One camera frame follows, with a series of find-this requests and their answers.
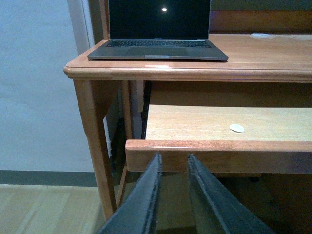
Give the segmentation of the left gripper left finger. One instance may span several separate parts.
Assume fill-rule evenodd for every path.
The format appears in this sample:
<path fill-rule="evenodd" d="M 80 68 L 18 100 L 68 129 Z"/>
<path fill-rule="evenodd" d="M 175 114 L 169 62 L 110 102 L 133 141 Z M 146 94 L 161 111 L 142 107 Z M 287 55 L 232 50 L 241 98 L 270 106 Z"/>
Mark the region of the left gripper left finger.
<path fill-rule="evenodd" d="M 98 231 L 99 234 L 155 234 L 162 175 L 156 153 L 126 200 Z"/>

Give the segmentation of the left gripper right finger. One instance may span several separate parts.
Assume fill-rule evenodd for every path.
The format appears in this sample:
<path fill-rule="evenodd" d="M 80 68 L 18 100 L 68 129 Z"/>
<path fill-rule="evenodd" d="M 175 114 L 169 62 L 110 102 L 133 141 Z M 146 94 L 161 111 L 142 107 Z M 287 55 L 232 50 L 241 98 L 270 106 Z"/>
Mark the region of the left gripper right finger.
<path fill-rule="evenodd" d="M 188 155 L 189 195 L 199 234 L 273 234 L 195 157 Z"/>

